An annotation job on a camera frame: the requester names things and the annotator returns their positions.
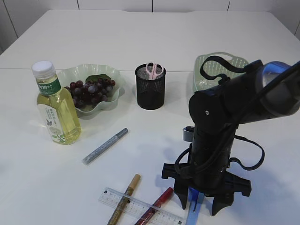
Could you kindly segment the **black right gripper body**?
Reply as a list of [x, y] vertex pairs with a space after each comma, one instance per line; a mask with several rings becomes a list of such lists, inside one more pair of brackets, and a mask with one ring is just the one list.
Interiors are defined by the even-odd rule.
[[212, 135], [195, 126], [190, 146], [175, 163], [163, 165], [162, 179], [173, 178], [174, 188], [192, 187], [212, 197], [231, 192], [250, 196], [251, 182], [227, 171], [229, 164], [236, 162], [230, 157], [235, 133], [227, 127]]

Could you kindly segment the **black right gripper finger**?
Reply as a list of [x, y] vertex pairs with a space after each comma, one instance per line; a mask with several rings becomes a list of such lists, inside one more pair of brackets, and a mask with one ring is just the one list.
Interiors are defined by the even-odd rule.
[[181, 202], [182, 209], [185, 210], [188, 200], [188, 187], [175, 187], [174, 192]]
[[220, 210], [233, 204], [234, 193], [218, 194], [214, 196], [211, 215], [215, 216]]

